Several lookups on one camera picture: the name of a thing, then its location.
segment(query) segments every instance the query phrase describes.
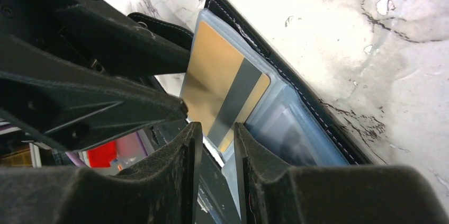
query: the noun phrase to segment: black leather wallet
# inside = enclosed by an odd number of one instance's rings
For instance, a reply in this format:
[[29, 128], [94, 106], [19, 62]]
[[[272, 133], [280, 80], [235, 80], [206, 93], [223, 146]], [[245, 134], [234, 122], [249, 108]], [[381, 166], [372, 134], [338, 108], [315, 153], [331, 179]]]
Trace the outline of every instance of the black leather wallet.
[[301, 96], [303, 102], [313, 114], [335, 146], [352, 165], [372, 164], [356, 144], [354, 138], [341, 129], [341, 124], [323, 106], [322, 100], [307, 86], [292, 68], [276, 53], [260, 34], [227, 0], [206, 0], [205, 8], [233, 27], [245, 41], [281, 75], [290, 82]]

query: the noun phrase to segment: marble countertop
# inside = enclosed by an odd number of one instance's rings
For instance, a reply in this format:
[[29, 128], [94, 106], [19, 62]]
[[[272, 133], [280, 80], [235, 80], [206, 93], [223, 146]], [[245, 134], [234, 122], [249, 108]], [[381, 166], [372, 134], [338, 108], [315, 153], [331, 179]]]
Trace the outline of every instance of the marble countertop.
[[[194, 30], [204, 0], [105, 0]], [[448, 0], [230, 0], [381, 164], [449, 209]], [[182, 75], [160, 80], [179, 93]]]

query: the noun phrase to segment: black stripe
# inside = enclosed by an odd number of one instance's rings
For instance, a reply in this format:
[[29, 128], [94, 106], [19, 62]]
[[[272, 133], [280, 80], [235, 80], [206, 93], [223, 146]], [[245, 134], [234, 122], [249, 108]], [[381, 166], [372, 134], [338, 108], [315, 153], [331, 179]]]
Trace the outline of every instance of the black stripe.
[[261, 75], [262, 72], [260, 70], [254, 67], [247, 59], [243, 59], [208, 133], [209, 140], [217, 147], [233, 125]]

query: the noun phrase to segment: card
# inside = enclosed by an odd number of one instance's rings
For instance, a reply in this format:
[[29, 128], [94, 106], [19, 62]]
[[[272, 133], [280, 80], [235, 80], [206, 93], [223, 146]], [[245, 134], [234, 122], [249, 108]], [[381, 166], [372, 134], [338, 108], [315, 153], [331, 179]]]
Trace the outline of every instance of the card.
[[234, 138], [235, 122], [245, 122], [270, 84], [226, 37], [205, 21], [197, 24], [181, 98], [188, 117], [221, 151]]

